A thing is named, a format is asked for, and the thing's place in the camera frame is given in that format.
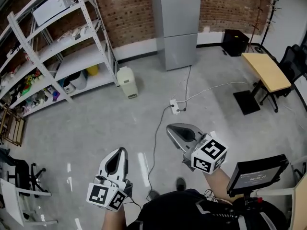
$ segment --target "power strip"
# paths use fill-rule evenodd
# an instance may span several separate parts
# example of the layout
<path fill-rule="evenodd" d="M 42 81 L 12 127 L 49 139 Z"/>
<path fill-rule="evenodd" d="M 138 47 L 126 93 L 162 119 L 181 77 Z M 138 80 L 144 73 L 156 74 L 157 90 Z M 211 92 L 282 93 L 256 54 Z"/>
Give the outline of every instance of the power strip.
<path fill-rule="evenodd" d="M 174 106 L 174 107 L 171 106 L 173 114 L 176 114 L 176 115 L 179 114 L 180 113 L 179 106 L 176 100 L 170 100 L 169 103 Z"/>

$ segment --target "refrigerator door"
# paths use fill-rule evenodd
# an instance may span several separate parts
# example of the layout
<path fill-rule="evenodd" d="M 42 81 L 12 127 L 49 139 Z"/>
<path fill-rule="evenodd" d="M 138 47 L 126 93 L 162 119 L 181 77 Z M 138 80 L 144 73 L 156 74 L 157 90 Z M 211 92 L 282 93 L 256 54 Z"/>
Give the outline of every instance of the refrigerator door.
<path fill-rule="evenodd" d="M 201 0 L 161 0 L 164 37 L 198 32 Z"/>
<path fill-rule="evenodd" d="M 164 43 L 166 70 L 186 67 L 195 63 L 197 33 L 166 37 Z"/>

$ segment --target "purple object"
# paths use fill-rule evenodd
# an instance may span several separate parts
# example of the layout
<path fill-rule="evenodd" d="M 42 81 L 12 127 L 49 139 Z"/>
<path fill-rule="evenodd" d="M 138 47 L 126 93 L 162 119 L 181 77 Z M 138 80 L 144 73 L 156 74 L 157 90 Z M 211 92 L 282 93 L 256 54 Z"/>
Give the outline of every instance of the purple object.
<path fill-rule="evenodd" d="M 52 96 L 53 96 L 53 101 L 56 102 L 57 99 L 58 99 L 58 97 L 59 97 L 59 92 L 54 91 L 54 92 L 52 93 Z"/>

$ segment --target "black monitor frame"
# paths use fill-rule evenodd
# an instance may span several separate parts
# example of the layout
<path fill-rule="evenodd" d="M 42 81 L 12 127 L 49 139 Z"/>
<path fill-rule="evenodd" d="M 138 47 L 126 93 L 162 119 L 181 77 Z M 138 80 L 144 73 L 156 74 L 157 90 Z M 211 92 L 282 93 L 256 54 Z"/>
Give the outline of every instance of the black monitor frame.
<path fill-rule="evenodd" d="M 287 168 L 288 164 L 289 161 L 284 154 L 260 160 L 238 162 L 236 164 L 236 168 L 234 173 L 232 174 L 230 182 L 227 186 L 227 193 L 230 197 L 234 197 L 235 195 L 239 194 L 250 195 L 250 193 L 256 189 L 272 185 L 273 183 L 280 180 L 280 174 Z M 240 175 L 242 174 L 256 173 L 277 167 L 279 167 L 279 170 L 270 182 L 257 184 L 249 187 L 242 187 L 236 189 L 234 188 L 236 183 L 238 182 L 238 179 L 240 178 Z"/>

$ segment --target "white shelving unit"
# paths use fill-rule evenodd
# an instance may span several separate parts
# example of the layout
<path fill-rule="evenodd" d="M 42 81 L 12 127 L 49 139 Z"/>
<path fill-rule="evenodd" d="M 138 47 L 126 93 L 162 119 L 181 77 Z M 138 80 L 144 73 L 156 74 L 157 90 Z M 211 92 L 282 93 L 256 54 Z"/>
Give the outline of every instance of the white shelving unit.
<path fill-rule="evenodd" d="M 96 0 L 77 0 L 77 2 L 74 5 L 70 6 L 68 9 L 62 11 L 61 13 L 57 14 L 56 16 L 45 22 L 43 25 L 37 28 L 33 26 L 30 35 L 26 37 L 22 33 L 18 25 L 18 19 L 20 20 L 20 18 L 25 13 L 27 13 L 31 8 L 36 6 L 38 1 L 40 0 L 31 0 L 16 15 L 14 15 L 13 12 L 11 12 L 8 16 L 9 25 L 0 35 L 0 42 L 1 42 L 1 40 L 4 39 L 5 35 L 7 35 L 7 33 L 9 33 L 12 30 L 16 35 L 18 41 L 20 42 L 19 49 L 20 50 L 23 49 L 28 54 L 31 61 L 33 62 L 31 63 L 27 61 L 20 67 L 20 69 L 11 79 L 11 81 L 9 81 L 7 86 L 5 86 L 0 92 L 0 99 L 8 91 L 10 91 L 10 89 L 13 86 L 15 86 L 22 78 L 24 78 L 28 73 L 33 71 L 35 68 L 38 68 L 44 77 L 41 80 L 32 84 L 29 92 L 20 96 L 14 103 L 10 105 L 10 108 L 16 107 L 21 102 L 26 100 L 28 97 L 32 96 L 33 94 L 39 92 L 40 90 L 50 85 L 52 85 L 53 88 L 60 93 L 60 95 L 57 98 L 57 101 L 54 102 L 52 98 L 48 98 L 46 102 L 42 102 L 38 106 L 33 107 L 29 112 L 25 113 L 24 116 L 32 114 L 42 108 L 45 108 L 54 103 L 58 103 L 62 100 L 66 100 L 70 103 L 73 103 L 73 100 L 71 98 L 72 96 L 102 85 L 115 83 L 118 86 L 118 82 L 115 77 L 118 64 L 114 58 L 113 49 L 111 47 L 105 26 L 103 24 L 100 12 L 98 10 Z M 94 6 L 97 14 L 96 20 L 91 21 L 89 13 L 86 9 L 85 2 L 89 2 Z M 79 32 L 80 38 L 78 38 L 77 40 L 75 40 L 72 36 L 60 37 L 58 39 L 55 39 L 54 41 L 53 39 L 50 39 L 50 42 L 48 42 L 49 45 L 42 48 L 38 53 L 36 53 L 31 46 L 32 39 L 35 36 L 37 36 L 40 32 L 42 32 L 44 29 L 46 29 L 49 25 L 51 25 L 58 19 L 62 18 L 63 16 L 77 9 L 81 9 L 85 17 L 86 24 L 84 26 L 87 26 L 85 33 Z M 97 36 L 97 31 L 99 29 L 103 30 L 106 39 L 105 41 L 100 42 Z M 44 65 L 44 62 L 46 60 L 60 54 L 63 50 L 89 38 L 93 38 L 95 44 L 82 48 L 64 58 L 60 57 L 60 65 L 57 73 L 55 75 L 50 74 L 50 72 Z M 0 68 L 0 73 L 5 69 L 6 65 L 16 54 L 17 52 L 14 52 L 5 61 L 5 63 Z M 64 89 L 59 85 L 58 81 L 78 71 L 91 67 L 93 65 L 99 65 L 99 72 L 95 76 L 88 76 L 86 87 L 82 90 L 75 90 L 70 94 L 66 94 Z"/>

